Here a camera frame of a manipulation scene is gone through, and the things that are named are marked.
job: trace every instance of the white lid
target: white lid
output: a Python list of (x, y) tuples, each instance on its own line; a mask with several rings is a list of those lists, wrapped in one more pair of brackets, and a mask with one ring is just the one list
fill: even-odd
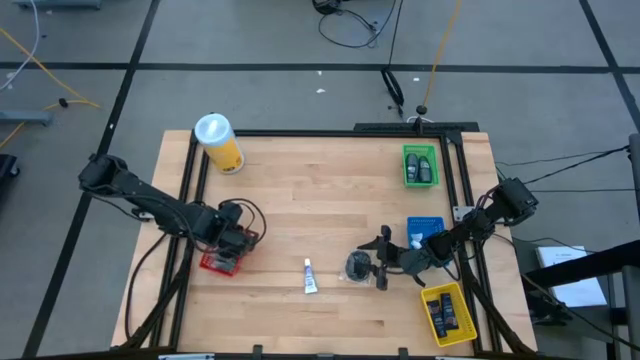
[(213, 145), (225, 142), (229, 138), (231, 125), (223, 115), (209, 114), (198, 120), (195, 130), (200, 142)]

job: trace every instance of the white paper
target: white paper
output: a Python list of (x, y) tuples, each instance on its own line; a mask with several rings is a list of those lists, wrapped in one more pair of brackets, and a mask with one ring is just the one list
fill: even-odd
[[(587, 256), (584, 246), (545, 246), (537, 249), (538, 259), (543, 267)], [(568, 307), (606, 305), (598, 279), (584, 279), (575, 283), (551, 288), (553, 295)]]

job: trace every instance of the white tube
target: white tube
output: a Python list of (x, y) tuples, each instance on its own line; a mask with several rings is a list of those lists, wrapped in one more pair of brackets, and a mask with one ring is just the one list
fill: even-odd
[(313, 278), (311, 271), (311, 260), (304, 259), (304, 293), (313, 294), (318, 292), (316, 287), (316, 279)]

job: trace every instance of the yellow basket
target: yellow basket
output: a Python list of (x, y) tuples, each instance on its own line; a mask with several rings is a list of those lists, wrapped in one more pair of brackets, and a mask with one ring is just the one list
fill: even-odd
[[(453, 303), (453, 311), (455, 312), (456, 319), (458, 320), (458, 329), (447, 330), (447, 336), (439, 338), (436, 335), (436, 329), (431, 320), (431, 314), (427, 308), (427, 301), (438, 300), (440, 301), (440, 294), (449, 293), (451, 295), (451, 302)], [(429, 319), (429, 325), (431, 325), (431, 331), (433, 337), (436, 339), (436, 343), (439, 347), (445, 347), (461, 342), (473, 340), (478, 337), (471, 315), (469, 315), (469, 309), (464, 302), (464, 297), (460, 291), (458, 283), (449, 283), (445, 285), (435, 286), (432, 288), (424, 289), (420, 292), (422, 297), (422, 306), (427, 313), (427, 319)]]

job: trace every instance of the small bottle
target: small bottle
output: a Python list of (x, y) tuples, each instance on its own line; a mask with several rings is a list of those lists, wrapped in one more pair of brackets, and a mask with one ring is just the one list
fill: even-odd
[(216, 113), (204, 116), (198, 120), (195, 133), (221, 173), (233, 174), (242, 168), (244, 154), (226, 117)]

